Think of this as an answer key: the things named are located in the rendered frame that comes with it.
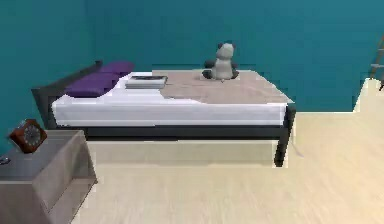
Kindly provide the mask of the grey book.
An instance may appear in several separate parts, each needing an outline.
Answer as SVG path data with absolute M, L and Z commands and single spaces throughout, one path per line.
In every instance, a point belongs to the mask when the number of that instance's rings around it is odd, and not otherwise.
M 127 89 L 162 89 L 167 80 L 167 76 L 132 76 L 125 83 L 125 87 Z

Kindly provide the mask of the grey and black teddy panda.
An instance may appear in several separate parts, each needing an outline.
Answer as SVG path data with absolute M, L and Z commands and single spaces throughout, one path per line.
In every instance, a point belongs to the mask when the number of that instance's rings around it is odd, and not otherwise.
M 232 61 L 235 45 L 230 42 L 219 43 L 215 60 L 207 60 L 204 63 L 202 75 L 206 79 L 231 80 L 235 79 L 239 72 L 237 65 Z

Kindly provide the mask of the purple pillow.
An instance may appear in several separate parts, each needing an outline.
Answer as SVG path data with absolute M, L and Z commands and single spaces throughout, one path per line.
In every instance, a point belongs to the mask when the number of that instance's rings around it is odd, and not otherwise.
M 100 72 L 102 73 L 114 73 L 119 75 L 120 77 L 126 76 L 130 74 L 135 65 L 129 61 L 117 61 L 111 62 L 109 64 L 103 65 L 100 68 Z
M 65 94 L 75 98 L 96 98 L 109 92 L 119 81 L 114 73 L 92 73 L 65 88 Z

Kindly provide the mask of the black framed white bed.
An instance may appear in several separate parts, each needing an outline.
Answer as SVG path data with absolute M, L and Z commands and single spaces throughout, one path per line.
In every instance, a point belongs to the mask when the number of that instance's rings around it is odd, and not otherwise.
M 127 89 L 132 76 L 160 76 L 133 71 L 109 92 L 75 98 L 65 88 L 92 73 L 101 61 L 31 92 L 48 130 L 81 130 L 87 139 L 104 140 L 274 140 L 274 163 L 282 166 L 296 115 L 294 103 L 207 104 L 164 98 L 161 89 Z

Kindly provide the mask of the beige blanket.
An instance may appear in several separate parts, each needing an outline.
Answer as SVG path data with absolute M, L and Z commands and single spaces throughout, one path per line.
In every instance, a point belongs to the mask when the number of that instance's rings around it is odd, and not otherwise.
M 207 104 L 293 103 L 273 83 L 255 71 L 241 70 L 232 80 L 211 80 L 201 70 L 154 70 L 168 77 L 160 90 L 164 98 L 191 99 Z

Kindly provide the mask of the red brown alarm clock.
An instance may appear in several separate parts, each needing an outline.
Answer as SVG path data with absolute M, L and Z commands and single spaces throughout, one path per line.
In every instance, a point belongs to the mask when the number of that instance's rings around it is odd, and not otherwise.
M 25 119 L 10 134 L 9 139 L 24 153 L 34 153 L 47 134 L 35 119 Z

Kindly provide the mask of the grey bedside table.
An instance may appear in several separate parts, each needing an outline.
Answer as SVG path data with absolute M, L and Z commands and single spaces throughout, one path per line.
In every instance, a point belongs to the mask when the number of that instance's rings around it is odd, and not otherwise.
M 50 130 L 32 154 L 0 165 L 0 224 L 70 224 L 97 183 L 81 131 Z

